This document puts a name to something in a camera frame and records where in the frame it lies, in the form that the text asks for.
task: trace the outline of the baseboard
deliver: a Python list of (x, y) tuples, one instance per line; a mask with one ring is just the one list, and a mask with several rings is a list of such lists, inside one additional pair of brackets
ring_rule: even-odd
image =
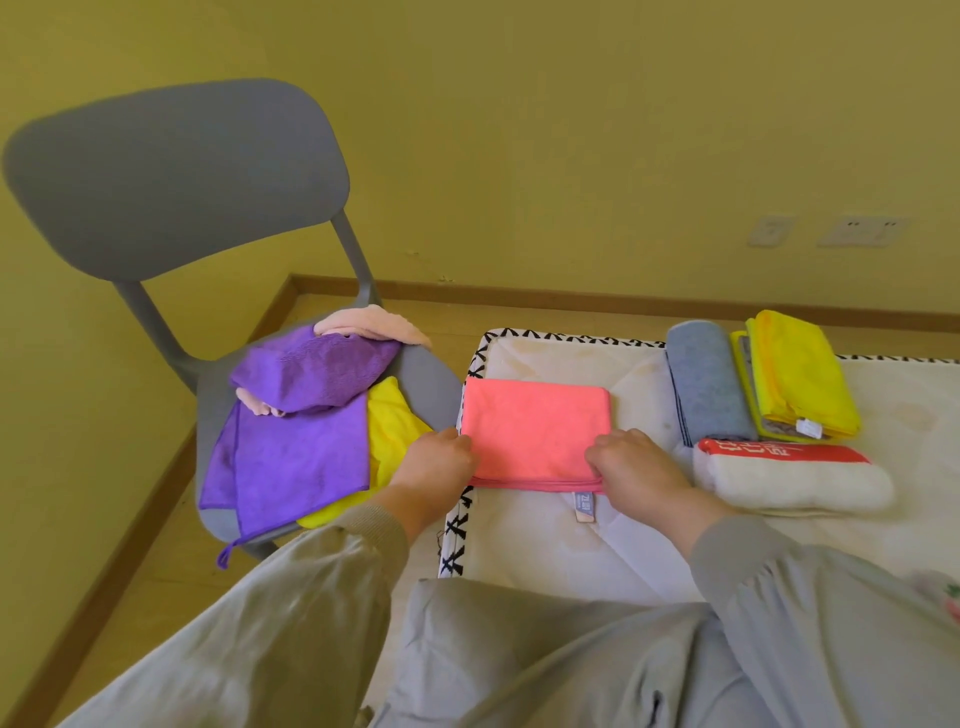
[[(283, 282), (248, 341), (280, 329), (300, 294), (293, 277)], [(70, 682), (130, 585), (150, 546), (186, 490), (197, 467), (197, 431), (186, 440), (133, 520), (107, 566), (63, 630), (30, 687), (13, 707), (4, 728), (39, 728), (53, 715)]]
[[(292, 276), (301, 293), (355, 296), (355, 279), (325, 276)], [(379, 280), (377, 288), (385, 299), (504, 305), (517, 308), (558, 308), (565, 311), (630, 313), (643, 316), (671, 316), (682, 319), (746, 321), (764, 308), (796, 316), (820, 326), (853, 328), (897, 328), (912, 331), (960, 333), (960, 314), (925, 311), (887, 311), (876, 308), (840, 308), (793, 303), (743, 303), (663, 299), (651, 296), (620, 296), (608, 293), (571, 293), (539, 289), (494, 288), (457, 283), (417, 283), (408, 280)]]

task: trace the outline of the electrical socket plate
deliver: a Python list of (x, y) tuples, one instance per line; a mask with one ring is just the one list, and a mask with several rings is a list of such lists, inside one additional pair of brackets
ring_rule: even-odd
[(747, 245), (756, 248), (773, 248), (782, 243), (793, 230), (796, 215), (764, 215), (750, 233)]
[(844, 215), (818, 245), (822, 248), (885, 248), (909, 225), (908, 217)]

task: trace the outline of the chair seat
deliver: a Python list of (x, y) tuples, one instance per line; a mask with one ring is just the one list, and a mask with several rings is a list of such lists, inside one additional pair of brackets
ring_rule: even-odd
[[(289, 330), (287, 328), (279, 331), (268, 338)], [(220, 437), (230, 409), (236, 402), (229, 376), (250, 346), (231, 352), (216, 361), (205, 362), (201, 368), (197, 385), (197, 476), (194, 479), (198, 502), (210, 462), (210, 453)], [(406, 397), (410, 408), (435, 430), (456, 425), (463, 384), (433, 353), (424, 347), (404, 345), (381, 378), (384, 376), (396, 377), (400, 391)], [(236, 511), (232, 509), (201, 510), (200, 520), (210, 533), (224, 543), (240, 537)], [(293, 522), (254, 541), (271, 541), (298, 528), (300, 527)]]

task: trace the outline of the hand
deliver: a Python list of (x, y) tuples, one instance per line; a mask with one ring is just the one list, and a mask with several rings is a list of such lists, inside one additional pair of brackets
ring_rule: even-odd
[(708, 528), (736, 514), (713, 493), (691, 487), (673, 459), (638, 429), (600, 435), (584, 457), (603, 478), (611, 505), (656, 528), (684, 558)]
[(407, 449), (390, 485), (371, 498), (403, 525), (410, 543), (457, 504), (479, 458), (467, 435), (453, 427), (427, 432)]
[(647, 525), (656, 527), (660, 512), (691, 488), (673, 459), (638, 429), (600, 435), (584, 456), (603, 478), (612, 506)]

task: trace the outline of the mattress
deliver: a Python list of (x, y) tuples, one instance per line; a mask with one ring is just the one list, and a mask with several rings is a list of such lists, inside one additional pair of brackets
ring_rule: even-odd
[[(960, 362), (839, 358), (863, 420), (850, 445), (890, 473), (898, 503), (871, 518), (767, 521), (897, 575), (960, 573)], [(690, 474), (662, 342), (496, 329), (468, 376), (606, 387), (614, 426), (643, 430)], [(702, 599), (677, 550), (603, 496), (596, 523), (581, 523), (573, 494), (467, 488), (446, 517), (440, 576), (649, 606)]]

